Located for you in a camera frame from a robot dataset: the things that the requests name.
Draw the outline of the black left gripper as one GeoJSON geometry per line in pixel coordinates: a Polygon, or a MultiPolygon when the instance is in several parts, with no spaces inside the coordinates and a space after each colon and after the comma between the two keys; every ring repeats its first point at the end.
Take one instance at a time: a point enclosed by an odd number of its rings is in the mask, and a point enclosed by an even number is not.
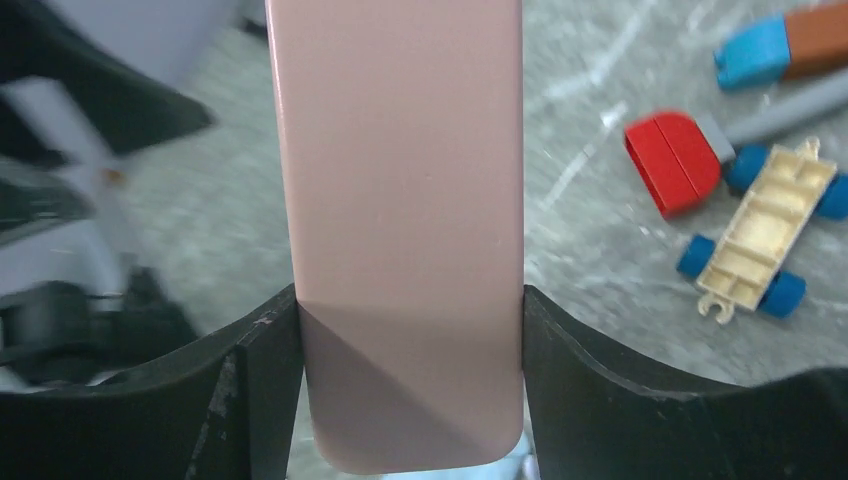
{"type": "Polygon", "coordinates": [[[134,269],[117,294],[51,280],[1,299],[1,364],[33,386],[87,383],[198,337],[149,268],[134,269]]]}

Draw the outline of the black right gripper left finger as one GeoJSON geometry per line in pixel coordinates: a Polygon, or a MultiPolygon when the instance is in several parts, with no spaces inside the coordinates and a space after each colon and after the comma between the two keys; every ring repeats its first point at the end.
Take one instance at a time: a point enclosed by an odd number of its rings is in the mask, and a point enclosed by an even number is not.
{"type": "Polygon", "coordinates": [[[303,375],[287,287],[96,386],[1,396],[5,479],[282,479],[303,375]]]}

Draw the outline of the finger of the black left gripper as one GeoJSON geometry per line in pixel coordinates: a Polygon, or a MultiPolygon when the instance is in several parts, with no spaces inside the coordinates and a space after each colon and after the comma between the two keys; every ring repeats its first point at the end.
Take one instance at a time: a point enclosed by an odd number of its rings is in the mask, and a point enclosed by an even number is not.
{"type": "Polygon", "coordinates": [[[213,1],[4,1],[1,83],[55,81],[119,155],[214,123],[179,90],[216,30],[213,1]]]}

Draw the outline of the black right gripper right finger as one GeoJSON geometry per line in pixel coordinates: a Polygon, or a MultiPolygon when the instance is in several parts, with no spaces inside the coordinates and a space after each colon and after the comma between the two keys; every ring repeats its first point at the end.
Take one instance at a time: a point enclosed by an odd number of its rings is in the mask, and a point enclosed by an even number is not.
{"type": "Polygon", "coordinates": [[[847,372],[754,387],[649,358],[524,291],[523,371],[545,479],[847,475],[847,372]]]}

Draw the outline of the pink glasses case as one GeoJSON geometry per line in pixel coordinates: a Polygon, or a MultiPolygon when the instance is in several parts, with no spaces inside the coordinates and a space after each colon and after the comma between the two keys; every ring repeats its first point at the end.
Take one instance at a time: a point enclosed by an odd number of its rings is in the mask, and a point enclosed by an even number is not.
{"type": "Polygon", "coordinates": [[[358,475],[523,430],[522,5],[271,1],[316,444],[358,475]]]}

